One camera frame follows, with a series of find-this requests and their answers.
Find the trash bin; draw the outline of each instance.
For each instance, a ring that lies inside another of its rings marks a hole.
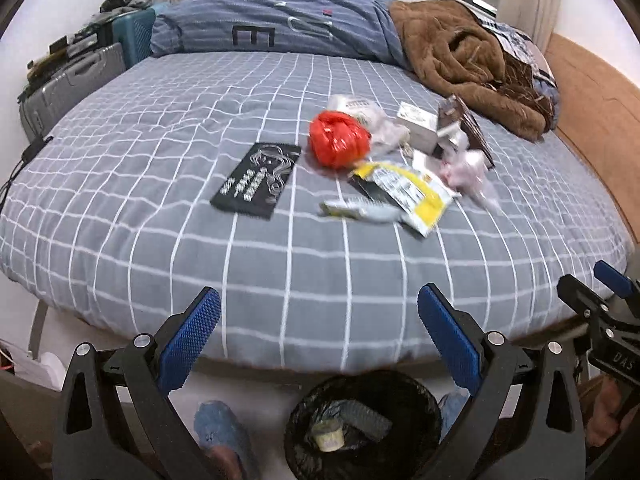
[[[390,431],[375,443],[347,425],[343,448],[320,451],[311,428],[336,416],[337,401],[350,399],[388,418]],[[410,480],[436,449],[441,423],[436,399],[409,376],[392,370],[337,376],[313,389],[291,413],[285,456],[298,480]]]

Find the blue gripper pad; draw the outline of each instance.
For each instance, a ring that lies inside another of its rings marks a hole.
[[[482,358],[445,304],[429,285],[418,293],[418,314],[460,388],[475,396],[482,384]]]
[[[221,311],[220,296],[212,288],[202,297],[175,337],[166,345],[160,355],[156,380],[162,394],[167,396],[170,391],[183,386],[194,362],[218,324]]]
[[[634,292],[633,282],[611,267],[607,262],[600,260],[593,267],[593,275],[597,280],[604,283],[613,293],[623,300],[630,298]]]

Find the small box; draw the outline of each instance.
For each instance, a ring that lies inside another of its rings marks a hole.
[[[438,143],[438,116],[409,103],[400,103],[396,123],[409,128],[412,148],[431,155]]]

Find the black card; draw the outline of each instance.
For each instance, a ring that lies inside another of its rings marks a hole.
[[[256,142],[211,199],[211,205],[271,218],[301,151],[293,144]]]

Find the gray plaid bedsheet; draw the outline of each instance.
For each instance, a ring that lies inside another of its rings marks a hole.
[[[155,332],[210,285],[223,315],[207,356],[356,372],[436,356],[415,304],[427,282],[484,329],[518,336],[571,315],[554,290],[564,273],[604,294],[593,264],[625,268],[628,232],[564,144],[554,134],[531,144],[481,117],[504,214],[462,199],[425,239],[320,218],[320,201],[354,194],[306,151],[308,123],[332,93],[374,99],[389,115],[400,101],[433,110],[441,100],[363,60],[144,60],[69,112],[18,177],[0,218],[2,271],[125,336]],[[209,204],[256,140],[305,148],[270,221]]]

